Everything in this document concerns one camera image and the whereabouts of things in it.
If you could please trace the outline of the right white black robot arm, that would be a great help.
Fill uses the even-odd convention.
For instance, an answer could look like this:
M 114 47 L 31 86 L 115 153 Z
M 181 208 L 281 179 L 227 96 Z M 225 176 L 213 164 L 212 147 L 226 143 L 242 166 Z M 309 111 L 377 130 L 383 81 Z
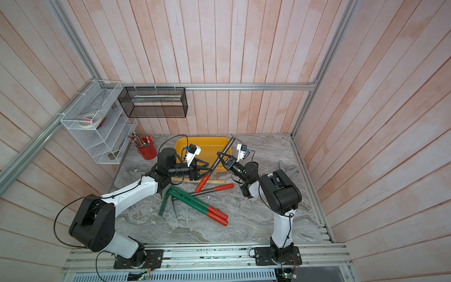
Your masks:
M 241 164 L 232 155 L 218 152 L 218 160 L 240 181 L 242 194 L 247 198 L 266 198 L 265 204 L 274 213 L 274 230 L 270 238 L 271 258 L 282 261 L 294 253 L 292 238 L 293 219 L 299 203 L 301 192 L 282 170 L 260 175 L 257 162 Z

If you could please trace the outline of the grey speckled hoe red grip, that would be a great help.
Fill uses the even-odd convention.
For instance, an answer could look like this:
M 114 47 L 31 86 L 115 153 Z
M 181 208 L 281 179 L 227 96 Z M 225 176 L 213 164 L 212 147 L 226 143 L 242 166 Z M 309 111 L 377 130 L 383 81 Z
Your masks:
M 223 150 L 220 152 L 220 154 L 227 153 L 227 151 L 232 147 L 235 140 L 236 140 L 236 138 L 234 136 L 232 136 L 230 138 L 229 142 L 225 145 Z M 220 163 L 220 157 L 218 156 L 217 159 L 215 160 L 215 162 L 213 163 L 213 165 L 211 166 L 209 173 L 205 177 L 203 177 L 202 180 L 200 181 L 200 183 L 198 184 L 197 188 L 195 189 L 195 193 L 200 193 L 202 191 L 205 184 L 209 180 L 210 176 L 216 170 L 216 167 L 218 167 L 219 163 Z

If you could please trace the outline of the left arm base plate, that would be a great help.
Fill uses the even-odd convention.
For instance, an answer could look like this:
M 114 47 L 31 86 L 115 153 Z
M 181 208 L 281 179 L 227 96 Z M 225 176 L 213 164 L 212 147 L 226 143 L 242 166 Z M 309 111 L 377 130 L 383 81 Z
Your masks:
M 114 269 L 159 269 L 163 259 L 162 249 L 138 249 L 131 258 L 117 255 Z

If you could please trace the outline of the yellow plastic storage box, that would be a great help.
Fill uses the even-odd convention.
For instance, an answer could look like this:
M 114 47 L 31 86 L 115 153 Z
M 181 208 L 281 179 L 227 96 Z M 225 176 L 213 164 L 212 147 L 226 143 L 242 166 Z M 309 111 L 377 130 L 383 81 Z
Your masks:
M 217 159 L 217 152 L 223 150 L 225 145 L 229 142 L 227 137 L 188 137 L 188 143 L 197 145 L 201 148 L 201 152 L 198 159 L 209 162 L 210 167 L 213 165 L 214 161 Z M 180 138 L 176 144 L 175 149 L 180 157 L 185 156 L 185 151 L 182 153 L 182 149 L 186 146 L 186 138 Z

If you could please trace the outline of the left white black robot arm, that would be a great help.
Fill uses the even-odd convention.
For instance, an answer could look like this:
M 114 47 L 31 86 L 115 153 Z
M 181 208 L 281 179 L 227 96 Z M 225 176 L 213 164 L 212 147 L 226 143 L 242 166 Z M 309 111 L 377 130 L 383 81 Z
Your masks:
M 199 180 L 211 175 L 218 161 L 210 165 L 197 155 L 194 145 L 189 146 L 185 160 L 176 149 L 164 148 L 157 154 L 156 164 L 136 182 L 102 196 L 82 197 L 69 235 L 93 252 L 105 251 L 125 260 L 132 268 L 141 268 L 146 261 L 144 245 L 116 231 L 115 220 L 135 203 L 161 194 L 173 177 Z

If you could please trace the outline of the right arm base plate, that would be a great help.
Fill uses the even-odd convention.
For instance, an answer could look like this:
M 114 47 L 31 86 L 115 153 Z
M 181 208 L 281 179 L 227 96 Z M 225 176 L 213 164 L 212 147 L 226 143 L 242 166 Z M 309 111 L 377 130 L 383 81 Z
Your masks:
M 275 247 L 255 247 L 254 257 L 258 266 L 300 266 L 303 261 L 297 246 L 291 245 L 282 251 Z

